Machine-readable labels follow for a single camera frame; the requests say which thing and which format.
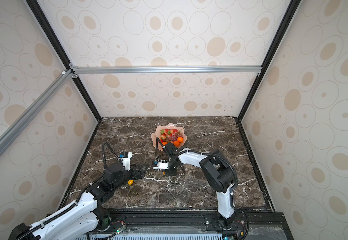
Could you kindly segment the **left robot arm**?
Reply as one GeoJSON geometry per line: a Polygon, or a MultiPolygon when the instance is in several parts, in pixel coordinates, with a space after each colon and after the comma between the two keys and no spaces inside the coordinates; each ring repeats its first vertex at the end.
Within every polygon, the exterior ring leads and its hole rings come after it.
{"type": "Polygon", "coordinates": [[[16,226],[11,240],[72,240],[94,230],[106,231],[111,225],[109,212],[103,204],[110,200],[117,189],[129,181],[143,179],[149,168],[147,164],[132,165],[132,153],[122,152],[116,163],[108,165],[106,149],[102,144],[103,173],[98,179],[81,190],[78,197],[57,212],[33,224],[16,226]]]}

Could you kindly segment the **red grape bunch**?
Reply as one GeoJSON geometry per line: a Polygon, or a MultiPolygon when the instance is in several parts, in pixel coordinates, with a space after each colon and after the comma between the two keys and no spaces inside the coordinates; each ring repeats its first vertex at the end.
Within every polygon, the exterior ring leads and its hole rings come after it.
{"type": "Polygon", "coordinates": [[[178,137],[182,137],[183,138],[183,133],[181,131],[177,131],[176,133],[172,134],[172,135],[167,135],[166,134],[166,140],[168,142],[174,142],[177,141],[178,137]]]}

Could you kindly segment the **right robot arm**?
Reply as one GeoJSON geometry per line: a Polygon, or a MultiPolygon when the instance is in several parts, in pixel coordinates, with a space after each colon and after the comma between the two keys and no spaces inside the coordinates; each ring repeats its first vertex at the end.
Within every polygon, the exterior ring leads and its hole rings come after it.
{"type": "Polygon", "coordinates": [[[163,142],[156,137],[155,160],[153,168],[162,170],[166,176],[175,176],[178,170],[184,171],[184,165],[191,165],[202,170],[207,182],[217,196],[218,221],[223,229],[229,229],[237,223],[236,208],[233,200],[234,189],[238,185],[238,177],[232,164],[219,150],[213,152],[199,152],[186,147],[176,147],[174,143],[163,142]]]}

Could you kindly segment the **pink wavy fruit bowl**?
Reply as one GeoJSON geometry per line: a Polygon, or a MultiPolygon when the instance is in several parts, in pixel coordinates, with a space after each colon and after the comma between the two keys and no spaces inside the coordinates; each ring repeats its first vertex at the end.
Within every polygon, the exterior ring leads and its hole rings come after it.
{"type": "Polygon", "coordinates": [[[187,136],[184,134],[183,127],[176,127],[173,123],[169,123],[166,126],[158,126],[156,131],[151,134],[153,146],[158,146],[158,150],[163,151],[163,147],[167,143],[172,143],[176,148],[183,147],[187,136]]]}

